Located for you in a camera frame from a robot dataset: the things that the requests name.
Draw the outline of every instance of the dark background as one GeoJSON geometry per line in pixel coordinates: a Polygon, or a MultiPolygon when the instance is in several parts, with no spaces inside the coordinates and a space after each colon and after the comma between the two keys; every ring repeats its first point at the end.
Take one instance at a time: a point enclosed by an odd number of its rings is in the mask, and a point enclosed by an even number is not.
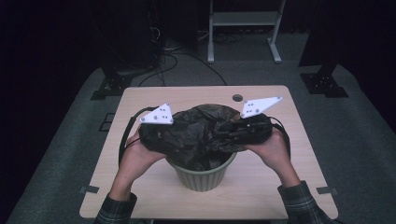
{"type": "MultiPolygon", "coordinates": [[[[226,11],[270,9],[278,4],[275,1],[265,5],[263,1],[251,0],[233,7],[234,1],[215,2],[218,10],[226,11]]],[[[106,4],[106,0],[0,2],[3,196],[0,222],[7,220],[23,194],[91,72],[104,62],[125,63],[126,60],[134,64],[133,55],[146,52],[117,44],[125,36],[106,4]]],[[[189,8],[192,12],[185,13],[184,21],[190,23],[185,22],[185,26],[206,28],[208,1],[169,0],[168,4],[157,5],[160,19],[168,21],[162,24],[165,33],[174,35],[172,29],[166,29],[172,27],[169,22],[175,22],[167,16],[175,15],[168,11],[172,9],[186,11],[189,8]]],[[[386,0],[289,1],[281,31],[311,33],[301,61],[303,66],[323,63],[326,52],[337,48],[340,64],[357,78],[363,91],[395,130],[392,85],[396,71],[395,15],[395,4],[386,0]]]]}

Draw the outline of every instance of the person's right hand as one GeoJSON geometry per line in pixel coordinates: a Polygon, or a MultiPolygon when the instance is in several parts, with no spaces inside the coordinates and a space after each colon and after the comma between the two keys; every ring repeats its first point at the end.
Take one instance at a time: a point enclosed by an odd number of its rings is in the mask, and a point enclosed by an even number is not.
{"type": "Polygon", "coordinates": [[[245,145],[245,148],[256,153],[262,161],[279,176],[284,188],[300,184],[300,178],[291,164],[283,134],[276,128],[270,138],[258,145],[245,145]]]}

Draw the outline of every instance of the wooden table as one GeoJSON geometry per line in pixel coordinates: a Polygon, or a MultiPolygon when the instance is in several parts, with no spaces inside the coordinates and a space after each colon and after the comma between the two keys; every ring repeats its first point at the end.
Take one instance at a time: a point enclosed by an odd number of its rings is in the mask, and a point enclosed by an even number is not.
{"type": "MultiPolygon", "coordinates": [[[[196,105],[219,104],[241,110],[244,100],[282,96],[283,100],[265,111],[267,116],[279,119],[290,135],[291,160],[302,180],[306,180],[319,207],[331,218],[338,216],[332,195],[318,194],[317,188],[327,187],[317,158],[309,143],[297,109],[284,86],[235,87],[160,87],[129,88],[122,95],[119,108],[111,125],[90,186],[97,193],[87,192],[82,203],[82,217],[96,217],[118,170],[120,140],[128,120],[147,106],[168,103],[172,113],[196,105]]],[[[139,121],[136,122],[132,135],[139,121]]],[[[284,205],[277,187],[280,181],[251,151],[239,152],[218,187],[207,192],[187,189],[176,171],[161,160],[137,179],[132,192],[137,195],[133,218],[153,219],[286,219],[284,205]]]]}

